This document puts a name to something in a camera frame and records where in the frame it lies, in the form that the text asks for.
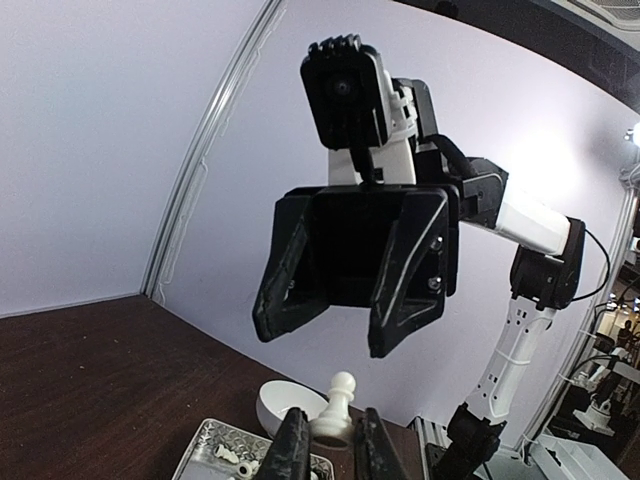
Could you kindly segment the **right aluminium frame post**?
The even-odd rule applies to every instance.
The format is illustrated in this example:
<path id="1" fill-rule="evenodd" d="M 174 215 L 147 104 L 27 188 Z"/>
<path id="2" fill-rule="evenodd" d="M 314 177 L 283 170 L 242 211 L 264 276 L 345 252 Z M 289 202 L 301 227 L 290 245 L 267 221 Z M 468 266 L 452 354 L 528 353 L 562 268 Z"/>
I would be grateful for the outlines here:
<path id="1" fill-rule="evenodd" d="M 189 222 L 209 174 L 211 149 L 224 136 L 234 110 L 258 65 L 262 50 L 286 13 L 285 1 L 265 1 L 240 39 L 199 120 L 164 210 L 140 293 L 166 302 Z"/>

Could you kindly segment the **white ceramic bowl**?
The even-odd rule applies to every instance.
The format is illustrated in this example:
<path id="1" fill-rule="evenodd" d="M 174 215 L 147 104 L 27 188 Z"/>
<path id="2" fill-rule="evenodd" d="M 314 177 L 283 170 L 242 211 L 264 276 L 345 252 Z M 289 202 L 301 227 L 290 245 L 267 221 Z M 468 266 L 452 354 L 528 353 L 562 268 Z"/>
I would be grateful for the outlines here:
<path id="1" fill-rule="evenodd" d="M 256 399 L 258 421 L 273 439 L 288 410 L 296 407 L 311 421 L 327 407 L 328 401 L 315 391 L 295 382 L 271 380 L 264 383 Z"/>

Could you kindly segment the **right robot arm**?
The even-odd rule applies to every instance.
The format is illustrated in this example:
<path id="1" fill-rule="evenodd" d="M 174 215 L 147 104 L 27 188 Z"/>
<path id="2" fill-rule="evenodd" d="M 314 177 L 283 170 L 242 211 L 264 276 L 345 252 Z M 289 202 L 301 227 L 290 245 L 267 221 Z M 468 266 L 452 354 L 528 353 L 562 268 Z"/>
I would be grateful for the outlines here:
<path id="1" fill-rule="evenodd" d="M 514 241 L 501 336 L 448 424 L 449 447 L 430 452 L 433 478 L 471 479 L 499 447 L 540 337 L 575 297 L 585 225 L 528 199 L 501 167 L 440 134 L 424 83 L 347 68 L 303 84 L 335 163 L 328 185 L 276 203 L 256 333 L 269 342 L 332 306 L 366 308 L 370 353 L 382 358 L 443 314 L 461 223 Z"/>

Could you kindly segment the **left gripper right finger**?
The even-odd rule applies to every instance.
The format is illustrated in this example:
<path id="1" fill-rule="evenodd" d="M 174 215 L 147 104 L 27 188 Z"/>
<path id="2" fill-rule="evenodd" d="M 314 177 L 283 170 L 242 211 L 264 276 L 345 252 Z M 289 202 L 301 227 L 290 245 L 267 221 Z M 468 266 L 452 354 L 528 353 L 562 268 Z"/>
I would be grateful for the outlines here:
<path id="1" fill-rule="evenodd" d="M 376 409 L 368 407 L 356 423 L 354 439 L 356 479 L 400 478 L 400 461 Z"/>

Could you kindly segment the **white chess piece pile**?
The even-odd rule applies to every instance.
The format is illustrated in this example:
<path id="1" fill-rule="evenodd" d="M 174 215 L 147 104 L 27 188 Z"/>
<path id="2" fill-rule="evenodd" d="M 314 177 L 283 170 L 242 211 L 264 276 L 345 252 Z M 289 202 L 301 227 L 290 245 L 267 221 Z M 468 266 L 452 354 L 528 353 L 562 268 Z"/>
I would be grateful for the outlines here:
<path id="1" fill-rule="evenodd" d="M 259 460 L 242 460 L 223 444 L 214 447 L 213 456 L 224 470 L 232 473 L 232 479 L 254 479 L 262 466 Z"/>

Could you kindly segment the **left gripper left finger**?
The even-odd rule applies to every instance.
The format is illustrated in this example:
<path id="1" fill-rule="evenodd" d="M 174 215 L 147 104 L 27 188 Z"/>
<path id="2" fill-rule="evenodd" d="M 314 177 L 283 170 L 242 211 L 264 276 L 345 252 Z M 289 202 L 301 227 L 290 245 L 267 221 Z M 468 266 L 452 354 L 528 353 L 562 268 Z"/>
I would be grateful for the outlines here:
<path id="1" fill-rule="evenodd" d="M 311 434 L 306 413 L 288 410 L 257 471 L 258 479 L 311 478 Z"/>

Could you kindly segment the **front aluminium rail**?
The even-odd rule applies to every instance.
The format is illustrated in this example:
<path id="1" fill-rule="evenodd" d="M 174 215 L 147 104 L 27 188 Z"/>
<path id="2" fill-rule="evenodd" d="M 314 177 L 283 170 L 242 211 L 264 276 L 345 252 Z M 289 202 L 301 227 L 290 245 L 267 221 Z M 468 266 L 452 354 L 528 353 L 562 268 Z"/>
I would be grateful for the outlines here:
<path id="1" fill-rule="evenodd" d="M 424 480 L 432 479 L 430 473 L 430 460 L 427 451 L 427 445 L 432 439 L 432 435 L 429 433 L 430 426 L 431 424 L 421 416 L 414 417 L 408 425 L 409 429 L 415 432 L 418 438 L 419 455 Z"/>

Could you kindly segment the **pink plastic basket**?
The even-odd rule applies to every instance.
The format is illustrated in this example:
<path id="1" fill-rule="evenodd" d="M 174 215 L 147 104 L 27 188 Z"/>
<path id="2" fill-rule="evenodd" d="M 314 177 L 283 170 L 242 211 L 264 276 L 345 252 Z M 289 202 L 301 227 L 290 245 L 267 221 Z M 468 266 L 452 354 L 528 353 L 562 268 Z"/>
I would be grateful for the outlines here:
<path id="1" fill-rule="evenodd" d="M 253 479 L 272 441 L 216 419 L 202 421 L 173 480 Z"/>

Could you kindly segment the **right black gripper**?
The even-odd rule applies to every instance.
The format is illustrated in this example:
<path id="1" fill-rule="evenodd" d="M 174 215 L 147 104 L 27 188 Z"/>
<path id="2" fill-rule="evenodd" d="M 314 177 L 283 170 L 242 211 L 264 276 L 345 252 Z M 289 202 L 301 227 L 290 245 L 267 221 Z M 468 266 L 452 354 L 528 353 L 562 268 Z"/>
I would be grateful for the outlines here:
<path id="1" fill-rule="evenodd" d="M 309 323 L 313 303 L 371 308 L 381 359 L 442 314 L 457 273 L 456 188 L 300 187 L 276 202 L 252 318 L 266 343 Z"/>

